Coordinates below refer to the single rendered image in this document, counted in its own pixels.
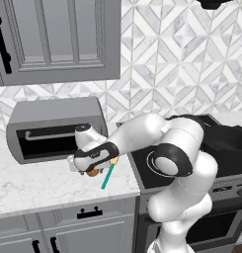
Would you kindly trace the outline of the black hob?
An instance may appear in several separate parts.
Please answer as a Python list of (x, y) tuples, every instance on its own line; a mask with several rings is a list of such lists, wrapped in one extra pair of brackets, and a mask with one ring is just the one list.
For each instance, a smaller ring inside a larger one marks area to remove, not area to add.
[[(204, 138), (201, 150), (214, 157), (218, 171), (209, 193), (222, 199), (238, 196), (242, 189), (242, 126), (223, 126), (211, 115), (199, 115), (204, 123)], [(155, 145), (133, 151), (128, 158), (131, 167), (137, 172), (144, 190), (161, 189), (173, 182), (156, 169), (152, 160)]]

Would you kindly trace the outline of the black range hood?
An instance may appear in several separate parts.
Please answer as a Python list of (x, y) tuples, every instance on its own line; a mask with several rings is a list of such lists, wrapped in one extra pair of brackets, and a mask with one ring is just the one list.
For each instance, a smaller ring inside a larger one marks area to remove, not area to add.
[(217, 10), (223, 3), (231, 0), (197, 0), (205, 10)]

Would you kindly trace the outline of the grey drawer front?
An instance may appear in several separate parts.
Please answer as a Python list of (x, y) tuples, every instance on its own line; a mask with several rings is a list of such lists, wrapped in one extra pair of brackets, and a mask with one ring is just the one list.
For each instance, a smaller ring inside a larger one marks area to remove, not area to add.
[(29, 231), (29, 227), (23, 215), (0, 218), (0, 236)]
[[(81, 209), (92, 211), (94, 207), (98, 207), (103, 211), (100, 216), (78, 219), (77, 214)], [(62, 208), (53, 211), (43, 211), (39, 213), (40, 223), (44, 229), (55, 228), (67, 224), (81, 223), (92, 220), (98, 220), (108, 217), (122, 216), (126, 214), (134, 214), (135, 197), (110, 200), (106, 202), (80, 205), (77, 207)]]

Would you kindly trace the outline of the grey base cupboard door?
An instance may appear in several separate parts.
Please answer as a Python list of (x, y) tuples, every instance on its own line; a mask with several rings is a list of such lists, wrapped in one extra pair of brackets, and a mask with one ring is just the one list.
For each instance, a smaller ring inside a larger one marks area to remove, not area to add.
[[(35, 253), (32, 242), (32, 239), (26, 238), (0, 243), (0, 253)], [(45, 253), (40, 244), (39, 248), (40, 253)]]
[(50, 253), (50, 237), (56, 237), (60, 253), (132, 253), (134, 215), (68, 224), (44, 231)]

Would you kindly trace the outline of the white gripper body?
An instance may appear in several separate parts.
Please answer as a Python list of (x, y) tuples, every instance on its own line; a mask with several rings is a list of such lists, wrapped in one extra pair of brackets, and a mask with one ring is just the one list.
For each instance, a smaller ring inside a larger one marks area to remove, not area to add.
[(71, 172), (78, 172), (80, 175), (84, 175), (83, 171), (80, 171), (76, 168), (75, 164), (74, 164), (74, 155), (69, 155), (67, 157), (67, 162), (69, 164), (69, 170)]

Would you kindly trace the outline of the teal handled spatula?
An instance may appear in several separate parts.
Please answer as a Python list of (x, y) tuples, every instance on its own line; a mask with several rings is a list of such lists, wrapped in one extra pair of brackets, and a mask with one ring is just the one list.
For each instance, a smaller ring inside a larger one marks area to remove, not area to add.
[(106, 186), (107, 186), (107, 184), (108, 184), (108, 182), (109, 182), (109, 179), (110, 179), (110, 177), (111, 177), (111, 175), (112, 175), (112, 172), (113, 172), (115, 166), (117, 165), (118, 161), (119, 161), (119, 158), (118, 158), (118, 157), (115, 157), (115, 158), (111, 159), (111, 164), (110, 164), (108, 173), (107, 173), (107, 175), (106, 175), (106, 177), (105, 177), (105, 179), (104, 179), (104, 182), (103, 182), (103, 184), (102, 184), (102, 186), (101, 186), (101, 189), (102, 189), (102, 190), (104, 190), (104, 189), (106, 188)]

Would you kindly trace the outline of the grey wall cupboard door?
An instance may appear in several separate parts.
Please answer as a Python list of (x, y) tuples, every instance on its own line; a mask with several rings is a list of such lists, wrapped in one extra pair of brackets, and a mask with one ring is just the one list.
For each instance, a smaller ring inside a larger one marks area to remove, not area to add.
[(0, 87), (121, 76), (121, 0), (0, 0)]

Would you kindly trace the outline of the grey toaster oven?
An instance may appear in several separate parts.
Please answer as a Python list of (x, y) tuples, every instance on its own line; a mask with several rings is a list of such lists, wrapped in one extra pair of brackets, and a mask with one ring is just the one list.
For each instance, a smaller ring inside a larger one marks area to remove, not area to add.
[(80, 124), (108, 136), (97, 97), (19, 102), (7, 124), (7, 144), (20, 164), (66, 159), (77, 149)]

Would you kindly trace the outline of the black oven door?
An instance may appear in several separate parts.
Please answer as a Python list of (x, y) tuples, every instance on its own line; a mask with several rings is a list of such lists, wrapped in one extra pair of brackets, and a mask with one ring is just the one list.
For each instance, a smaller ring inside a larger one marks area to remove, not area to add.
[[(159, 235), (161, 224), (147, 213), (138, 218), (135, 253), (146, 253)], [(196, 253), (231, 253), (242, 231), (242, 203), (216, 201), (209, 214), (188, 231), (187, 243)]]

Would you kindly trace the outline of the black pot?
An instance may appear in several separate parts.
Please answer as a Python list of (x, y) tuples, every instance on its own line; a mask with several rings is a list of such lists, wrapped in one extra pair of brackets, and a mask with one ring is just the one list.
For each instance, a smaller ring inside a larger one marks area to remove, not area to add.
[(242, 127), (206, 126), (192, 115), (168, 119), (162, 158), (166, 173), (175, 177), (215, 178), (242, 170)]

